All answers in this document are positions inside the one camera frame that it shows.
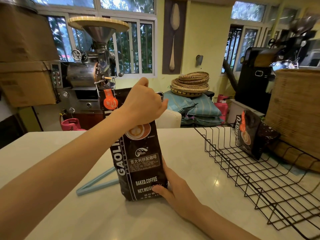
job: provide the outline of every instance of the stainless steel funnel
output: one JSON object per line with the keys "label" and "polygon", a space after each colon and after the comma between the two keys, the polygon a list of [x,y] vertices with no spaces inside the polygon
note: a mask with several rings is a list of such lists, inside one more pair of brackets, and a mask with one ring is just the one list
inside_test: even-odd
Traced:
{"label": "stainless steel funnel", "polygon": [[116,32],[115,29],[108,27],[84,26],[83,29],[98,43],[108,43]]}

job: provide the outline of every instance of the white sofa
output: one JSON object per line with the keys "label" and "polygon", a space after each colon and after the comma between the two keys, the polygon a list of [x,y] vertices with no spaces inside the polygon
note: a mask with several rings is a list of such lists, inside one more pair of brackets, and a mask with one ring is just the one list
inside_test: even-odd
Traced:
{"label": "white sofa", "polygon": [[180,128],[181,114],[167,109],[158,119],[155,120],[158,129]]}

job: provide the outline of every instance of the coffee cup image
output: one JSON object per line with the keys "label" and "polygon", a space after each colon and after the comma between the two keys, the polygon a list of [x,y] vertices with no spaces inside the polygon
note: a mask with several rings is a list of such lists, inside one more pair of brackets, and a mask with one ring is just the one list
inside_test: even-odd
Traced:
{"label": "coffee cup image", "polygon": [[241,137],[245,144],[247,145],[251,144],[250,135],[246,131],[241,132]]}
{"label": "coffee cup image", "polygon": [[142,124],[128,130],[125,135],[131,140],[142,140],[150,134],[150,131],[150,124]]}

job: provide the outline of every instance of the coffee roaster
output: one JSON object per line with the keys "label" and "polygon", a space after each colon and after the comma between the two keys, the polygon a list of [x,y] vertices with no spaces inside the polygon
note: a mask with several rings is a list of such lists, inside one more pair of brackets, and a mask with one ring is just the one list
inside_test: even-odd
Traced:
{"label": "coffee roaster", "polygon": [[107,42],[115,32],[125,32],[129,26],[119,20],[92,16],[72,17],[67,23],[91,36],[93,51],[73,50],[76,62],[52,62],[52,84],[63,118],[78,118],[82,128],[90,129],[105,118],[101,102],[104,90],[115,87],[111,78],[115,75],[115,56],[109,52]]}
{"label": "coffee roaster", "polygon": [[274,70],[299,67],[310,46],[309,39],[316,34],[311,31],[316,21],[313,17],[296,19],[290,24],[293,37],[285,41],[271,39],[270,48],[248,48],[240,59],[242,69],[235,100],[265,114],[275,80]]}

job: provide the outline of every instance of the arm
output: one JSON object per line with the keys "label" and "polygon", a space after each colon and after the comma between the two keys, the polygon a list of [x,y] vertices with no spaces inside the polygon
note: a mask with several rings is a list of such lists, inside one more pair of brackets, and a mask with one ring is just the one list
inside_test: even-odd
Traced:
{"label": "arm", "polygon": [[168,168],[163,158],[162,162],[172,191],[160,185],[153,186],[152,190],[163,196],[179,215],[192,222],[214,240],[259,240],[218,215],[208,206],[202,205],[186,181]]}
{"label": "arm", "polygon": [[142,78],[121,108],[0,189],[0,239],[24,239],[126,131],[167,108]]}

